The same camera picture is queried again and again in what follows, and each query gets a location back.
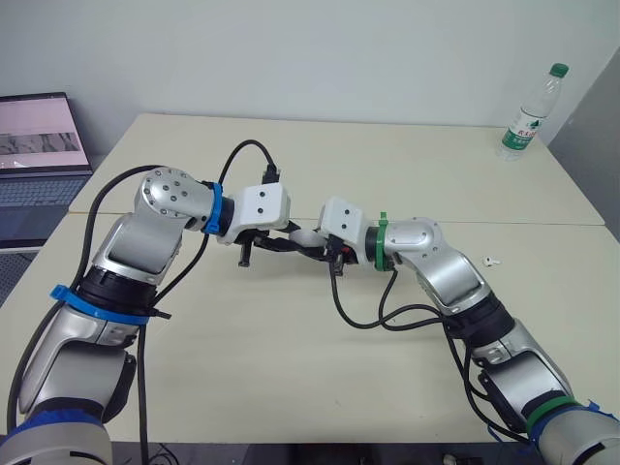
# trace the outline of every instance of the green ring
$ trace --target green ring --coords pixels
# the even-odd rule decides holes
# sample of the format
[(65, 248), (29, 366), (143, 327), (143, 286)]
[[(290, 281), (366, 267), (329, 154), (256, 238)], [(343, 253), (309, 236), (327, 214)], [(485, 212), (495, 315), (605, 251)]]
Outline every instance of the green ring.
[(375, 269), (378, 271), (387, 271), (386, 262), (384, 260), (384, 242), (386, 241), (386, 228), (388, 227), (388, 214), (381, 212), (379, 220), (379, 230), (377, 231), (377, 244), (375, 247)]
[(547, 412), (553, 410), (562, 405), (580, 405), (577, 401), (575, 401), (572, 397), (567, 395), (562, 395), (560, 397), (555, 397), (551, 400), (547, 400), (540, 407), (538, 407), (532, 414), (527, 418), (527, 423), (525, 425), (525, 430), (527, 431), (527, 435), (529, 436), (532, 433), (532, 428), (534, 424), (544, 417)]

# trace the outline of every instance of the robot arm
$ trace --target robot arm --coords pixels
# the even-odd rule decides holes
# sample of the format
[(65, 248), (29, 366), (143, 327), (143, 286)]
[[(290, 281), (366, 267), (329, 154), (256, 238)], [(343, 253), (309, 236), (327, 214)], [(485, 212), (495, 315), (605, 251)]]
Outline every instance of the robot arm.
[(413, 269), (450, 336), (462, 339), (481, 367), (480, 383), (501, 419), (511, 431), (527, 432), (546, 463), (618, 463), (618, 421), (574, 401), (562, 371), (472, 263), (444, 241), (436, 222), (382, 218), (375, 227), (355, 205), (332, 198), (323, 208), (317, 235), (341, 239), (360, 264)]
[[(75, 293), (58, 286), (63, 305), (24, 374), (19, 410), (26, 422), (0, 448), (2, 464), (110, 464), (103, 423), (125, 406), (136, 372), (126, 352), (149, 318), (181, 246), (184, 230), (230, 244), (244, 233), (285, 228), (290, 200), (274, 182), (224, 197), (215, 183), (160, 167), (143, 179), (135, 210), (121, 217)], [(245, 259), (249, 243), (243, 239)]]

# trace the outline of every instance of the laptop screen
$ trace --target laptop screen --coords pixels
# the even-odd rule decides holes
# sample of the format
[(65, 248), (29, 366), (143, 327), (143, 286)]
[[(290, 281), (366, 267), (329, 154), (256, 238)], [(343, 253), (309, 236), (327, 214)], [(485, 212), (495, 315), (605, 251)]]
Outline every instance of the laptop screen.
[(0, 172), (89, 168), (63, 93), (0, 98)]

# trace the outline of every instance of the plastic bottle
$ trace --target plastic bottle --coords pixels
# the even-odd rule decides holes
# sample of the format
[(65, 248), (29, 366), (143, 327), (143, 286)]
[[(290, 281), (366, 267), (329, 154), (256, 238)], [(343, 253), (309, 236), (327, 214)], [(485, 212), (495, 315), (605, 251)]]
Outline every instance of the plastic bottle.
[(504, 134), (498, 150), (499, 156), (506, 160), (516, 160), (523, 154), (544, 119), (555, 107), (562, 89), (562, 78), (568, 70), (567, 65), (555, 63), (544, 80), (534, 88)]

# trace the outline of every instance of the floor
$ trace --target floor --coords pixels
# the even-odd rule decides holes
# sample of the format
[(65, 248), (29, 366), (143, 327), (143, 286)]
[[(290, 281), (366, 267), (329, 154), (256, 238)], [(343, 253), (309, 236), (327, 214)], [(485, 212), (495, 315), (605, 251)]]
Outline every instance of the floor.
[[(114, 465), (140, 464), (137, 443), (114, 443)], [(168, 444), (178, 462), (151, 445), (152, 465), (542, 465), (515, 443), (473, 444)], [(445, 460), (449, 454), (457, 460)]]
[(36, 253), (0, 254), (0, 307), (36, 256)]

